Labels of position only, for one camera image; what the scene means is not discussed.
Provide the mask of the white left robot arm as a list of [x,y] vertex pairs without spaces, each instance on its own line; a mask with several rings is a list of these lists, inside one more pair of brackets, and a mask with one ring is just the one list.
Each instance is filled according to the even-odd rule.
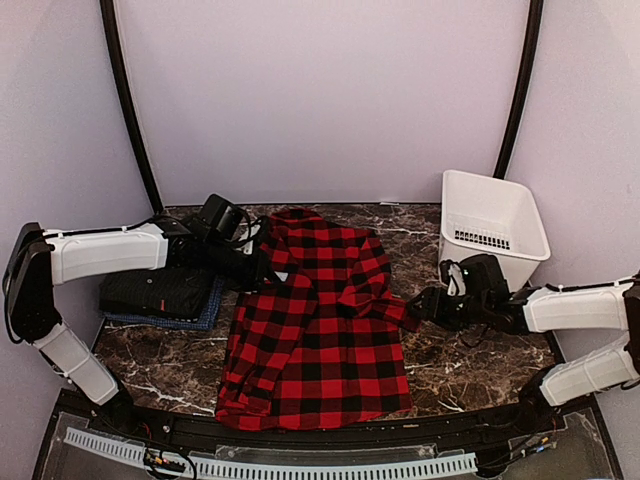
[[2,278],[5,328],[9,340],[27,344],[56,367],[120,436],[141,427],[140,412],[124,399],[126,389],[99,360],[56,305],[56,291],[68,284],[96,285],[109,274],[196,267],[222,276],[240,291],[251,291],[268,276],[260,244],[266,219],[238,240],[217,238],[213,229],[166,215],[131,226],[71,230],[25,224]]

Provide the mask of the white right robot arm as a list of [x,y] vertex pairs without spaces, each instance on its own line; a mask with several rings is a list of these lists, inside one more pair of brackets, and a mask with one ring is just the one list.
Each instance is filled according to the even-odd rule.
[[450,330],[474,324],[509,335],[556,331],[611,330],[619,337],[574,360],[536,373],[519,392],[510,424],[534,432],[549,409],[612,387],[639,383],[639,277],[593,285],[545,285],[509,290],[501,273],[465,267],[446,287],[427,287],[408,304],[411,314]]

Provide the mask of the red black plaid shirt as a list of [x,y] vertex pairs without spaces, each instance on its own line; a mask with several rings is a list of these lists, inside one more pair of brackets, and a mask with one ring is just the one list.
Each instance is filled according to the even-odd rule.
[[271,215],[261,250],[277,280],[238,297],[216,420],[409,411],[400,334],[419,321],[392,293],[376,233],[290,209]]

